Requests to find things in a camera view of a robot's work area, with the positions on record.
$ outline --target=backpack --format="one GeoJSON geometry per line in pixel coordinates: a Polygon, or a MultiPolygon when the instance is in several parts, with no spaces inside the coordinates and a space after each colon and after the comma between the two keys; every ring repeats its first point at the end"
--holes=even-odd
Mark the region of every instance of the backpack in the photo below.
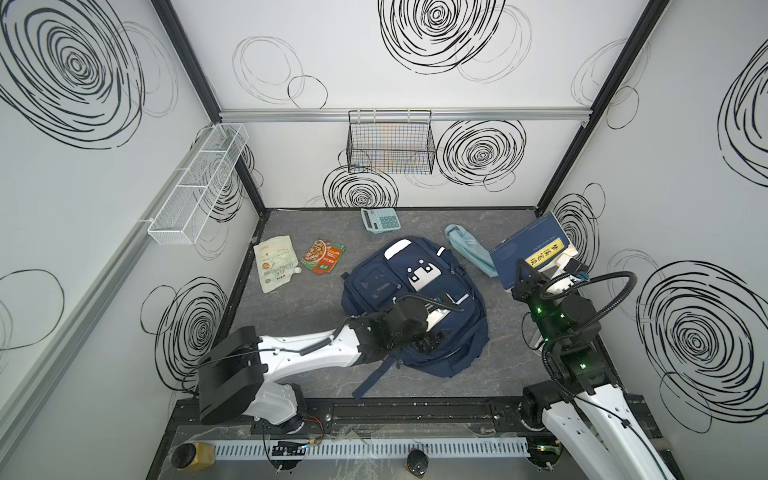
{"type": "Polygon", "coordinates": [[[455,302],[467,296],[460,303],[463,312],[450,312],[430,330],[439,340],[437,347],[429,353],[412,345],[393,350],[353,392],[355,399],[362,398],[395,362],[434,376],[452,377],[470,366],[488,342],[480,292],[453,252],[426,238],[394,240],[342,278],[341,304],[350,316],[386,311],[399,293],[417,289],[432,298],[447,293],[455,302]]]}

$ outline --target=yellow bottle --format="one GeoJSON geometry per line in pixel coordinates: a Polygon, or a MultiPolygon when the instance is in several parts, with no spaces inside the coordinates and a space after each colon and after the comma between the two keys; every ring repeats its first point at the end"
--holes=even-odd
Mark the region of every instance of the yellow bottle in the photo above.
{"type": "Polygon", "coordinates": [[[182,472],[199,472],[216,461],[216,448],[207,443],[183,443],[176,447],[170,464],[182,472]]]}

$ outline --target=orange food package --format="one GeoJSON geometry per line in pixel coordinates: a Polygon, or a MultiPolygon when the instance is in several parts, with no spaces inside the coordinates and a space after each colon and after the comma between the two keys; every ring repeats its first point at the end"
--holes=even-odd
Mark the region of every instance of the orange food package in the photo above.
{"type": "Polygon", "coordinates": [[[340,243],[318,238],[299,261],[314,273],[328,273],[333,270],[344,250],[346,247],[340,243]]]}

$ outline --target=calculator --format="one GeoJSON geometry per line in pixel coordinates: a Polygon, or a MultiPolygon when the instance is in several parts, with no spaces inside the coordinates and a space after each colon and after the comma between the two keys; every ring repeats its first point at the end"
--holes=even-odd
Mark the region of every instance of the calculator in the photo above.
{"type": "Polygon", "coordinates": [[[400,230],[400,220],[397,219],[394,208],[376,208],[373,210],[361,208],[360,215],[362,215],[363,225],[369,232],[384,233],[400,230]]]}

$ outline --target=metal mesh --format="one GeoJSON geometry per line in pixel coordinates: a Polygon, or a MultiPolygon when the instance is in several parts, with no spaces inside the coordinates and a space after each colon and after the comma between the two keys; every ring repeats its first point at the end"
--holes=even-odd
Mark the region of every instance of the metal mesh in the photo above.
{"type": "Polygon", "coordinates": [[[387,174],[429,175],[436,154],[428,121],[363,123],[350,112],[346,161],[351,174],[372,168],[387,174]]]}
{"type": "Polygon", "coordinates": [[[242,124],[218,124],[211,129],[147,229],[152,238],[161,245],[197,242],[247,140],[242,124]]]}

